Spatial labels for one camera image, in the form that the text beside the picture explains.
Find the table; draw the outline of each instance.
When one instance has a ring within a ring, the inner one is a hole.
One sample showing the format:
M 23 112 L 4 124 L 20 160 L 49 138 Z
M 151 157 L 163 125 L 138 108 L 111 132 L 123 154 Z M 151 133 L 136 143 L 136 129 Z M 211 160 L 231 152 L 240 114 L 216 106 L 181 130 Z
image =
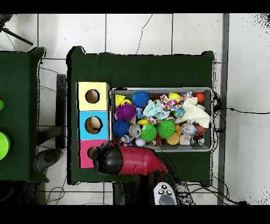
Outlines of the table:
M 135 175 L 100 175 L 93 168 L 78 168 L 76 128 L 76 82 L 106 82 L 116 87 L 210 87 L 214 54 L 117 55 L 86 54 L 74 46 L 67 54 L 67 183 L 129 182 Z M 172 163 L 181 181 L 201 181 L 210 186 L 209 152 L 159 153 Z

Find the dark green tablecloth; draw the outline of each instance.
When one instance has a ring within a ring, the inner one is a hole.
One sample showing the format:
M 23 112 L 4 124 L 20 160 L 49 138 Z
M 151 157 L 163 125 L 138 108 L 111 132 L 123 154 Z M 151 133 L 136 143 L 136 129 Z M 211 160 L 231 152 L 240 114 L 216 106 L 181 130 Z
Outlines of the dark green tablecloth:
M 0 51 L 0 132 L 11 142 L 0 160 L 0 181 L 47 181 L 34 170 L 37 146 L 37 67 L 44 48 L 31 52 Z
M 210 87 L 214 54 L 202 55 L 115 55 L 86 54 L 73 47 L 67 55 L 68 184 L 82 182 L 135 181 L 131 175 L 100 175 L 94 169 L 78 168 L 76 128 L 76 82 L 106 82 L 116 87 Z M 210 152 L 159 153 L 171 162 L 182 181 L 201 181 L 210 185 Z

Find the blue box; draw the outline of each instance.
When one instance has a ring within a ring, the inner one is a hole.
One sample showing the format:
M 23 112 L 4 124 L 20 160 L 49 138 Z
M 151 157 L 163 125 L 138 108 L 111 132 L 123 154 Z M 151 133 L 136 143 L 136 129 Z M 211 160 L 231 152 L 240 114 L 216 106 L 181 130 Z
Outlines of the blue box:
M 102 126 L 100 131 L 96 134 L 90 134 L 85 129 L 85 122 L 90 117 L 97 117 L 100 119 Z M 97 139 L 108 139 L 108 111 L 80 111 L 80 139 L 81 140 L 97 140 Z

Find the blue spiky ball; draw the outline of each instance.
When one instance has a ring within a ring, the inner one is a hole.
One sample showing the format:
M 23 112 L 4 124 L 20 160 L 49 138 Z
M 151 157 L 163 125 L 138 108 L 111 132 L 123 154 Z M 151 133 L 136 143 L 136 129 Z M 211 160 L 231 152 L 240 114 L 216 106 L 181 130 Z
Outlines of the blue spiky ball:
M 126 120 L 116 120 L 113 123 L 112 131 L 115 135 L 123 137 L 129 132 L 129 122 Z
M 147 104 L 149 99 L 150 96 L 148 92 L 145 91 L 137 91 L 132 95 L 132 103 L 139 108 L 143 108 Z

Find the white cloth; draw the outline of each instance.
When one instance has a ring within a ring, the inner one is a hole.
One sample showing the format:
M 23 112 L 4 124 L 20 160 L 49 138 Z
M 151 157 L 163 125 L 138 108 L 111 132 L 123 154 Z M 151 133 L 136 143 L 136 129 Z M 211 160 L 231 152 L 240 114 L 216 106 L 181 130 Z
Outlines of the white cloth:
M 188 98 L 182 104 L 182 108 L 185 110 L 185 114 L 175 120 L 175 124 L 185 122 L 186 120 L 194 120 L 199 123 L 201 127 L 208 128 L 210 122 L 210 116 L 204 112 L 201 108 L 196 106 L 198 102 L 197 97 Z

